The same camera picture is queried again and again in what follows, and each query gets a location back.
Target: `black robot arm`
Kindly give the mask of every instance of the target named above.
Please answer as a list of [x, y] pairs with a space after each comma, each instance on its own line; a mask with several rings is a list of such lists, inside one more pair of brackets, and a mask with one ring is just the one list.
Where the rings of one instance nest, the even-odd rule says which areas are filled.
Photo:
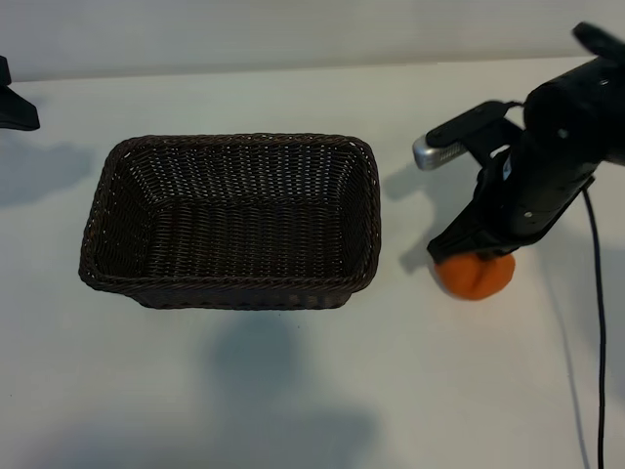
[[488, 259], [533, 244], [592, 184], [601, 161], [625, 164], [625, 44], [587, 23], [573, 33], [599, 56], [532, 91], [524, 130], [505, 118], [518, 103], [491, 101], [415, 144], [422, 169], [465, 151], [481, 165], [473, 200], [428, 245], [436, 263], [469, 252]]
[[37, 108], [9, 88], [11, 73], [7, 60], [0, 56], [0, 128], [36, 130]]

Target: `white tabletop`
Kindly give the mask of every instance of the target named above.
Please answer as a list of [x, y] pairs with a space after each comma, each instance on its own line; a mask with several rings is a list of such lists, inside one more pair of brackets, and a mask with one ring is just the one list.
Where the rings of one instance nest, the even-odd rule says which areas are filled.
[[[0, 133], [0, 466], [7, 469], [584, 468], [598, 325], [577, 200], [514, 281], [441, 291], [426, 241], [469, 202], [466, 155], [420, 173], [420, 134], [582, 60], [16, 84], [42, 128]], [[104, 159], [144, 134], [319, 132], [374, 150], [380, 267], [340, 310], [154, 311], [78, 278]], [[625, 460], [625, 168], [591, 193], [607, 307], [607, 467]], [[580, 442], [585, 439], [585, 450]]]

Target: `black cable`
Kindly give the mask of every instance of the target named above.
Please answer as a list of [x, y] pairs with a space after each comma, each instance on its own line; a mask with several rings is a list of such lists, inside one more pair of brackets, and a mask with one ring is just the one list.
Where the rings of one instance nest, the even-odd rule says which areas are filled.
[[599, 245], [599, 232], [597, 231], [597, 221], [595, 211], [590, 201], [588, 190], [584, 189], [584, 201], [588, 209], [590, 218], [590, 228], [593, 232], [593, 247], [595, 250], [595, 279], [597, 282], [597, 304], [599, 306], [599, 432], [597, 436], [597, 466], [604, 469], [604, 430], [605, 430], [605, 356], [606, 356], [606, 330], [605, 330], [605, 309], [604, 309], [604, 282], [602, 280], [602, 256]]

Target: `dark brown wicker basket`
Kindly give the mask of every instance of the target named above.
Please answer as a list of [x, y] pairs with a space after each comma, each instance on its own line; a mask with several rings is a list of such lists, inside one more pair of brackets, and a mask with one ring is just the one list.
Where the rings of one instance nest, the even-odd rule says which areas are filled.
[[336, 308], [373, 279], [379, 253], [366, 143], [148, 136], [108, 156], [79, 274], [151, 308]]

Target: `orange ball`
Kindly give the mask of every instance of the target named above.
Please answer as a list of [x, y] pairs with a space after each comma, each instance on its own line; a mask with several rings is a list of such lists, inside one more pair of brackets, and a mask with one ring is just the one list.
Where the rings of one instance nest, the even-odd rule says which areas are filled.
[[450, 293], [466, 300], [482, 300], [510, 283], [515, 264], [512, 254], [484, 261], [470, 253], [447, 259], [435, 269]]

